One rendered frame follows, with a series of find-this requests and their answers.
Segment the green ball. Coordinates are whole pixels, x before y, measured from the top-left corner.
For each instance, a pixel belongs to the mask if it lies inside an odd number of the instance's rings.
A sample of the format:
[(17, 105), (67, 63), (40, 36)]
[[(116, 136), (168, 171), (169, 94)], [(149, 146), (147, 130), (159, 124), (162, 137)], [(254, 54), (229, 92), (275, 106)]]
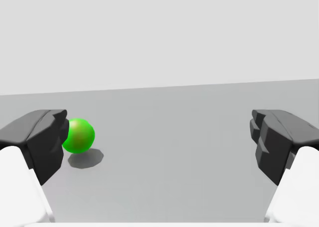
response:
[(73, 118), (69, 120), (68, 137), (63, 142), (63, 148), (73, 154), (88, 151), (95, 140), (95, 131), (85, 119)]

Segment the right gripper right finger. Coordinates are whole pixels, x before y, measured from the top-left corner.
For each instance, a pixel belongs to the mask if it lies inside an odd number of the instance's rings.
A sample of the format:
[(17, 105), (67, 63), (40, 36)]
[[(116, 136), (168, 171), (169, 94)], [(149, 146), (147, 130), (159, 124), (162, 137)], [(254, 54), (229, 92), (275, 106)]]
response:
[(253, 110), (259, 169), (277, 186), (267, 223), (319, 224), (319, 127), (283, 110)]

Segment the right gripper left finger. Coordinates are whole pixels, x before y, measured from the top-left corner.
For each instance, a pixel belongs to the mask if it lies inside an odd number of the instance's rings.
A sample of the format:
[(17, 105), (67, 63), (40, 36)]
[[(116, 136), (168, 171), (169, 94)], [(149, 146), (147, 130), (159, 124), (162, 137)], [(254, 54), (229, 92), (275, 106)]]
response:
[(0, 224), (55, 222), (42, 189), (61, 167), (67, 110), (36, 110), (0, 128)]

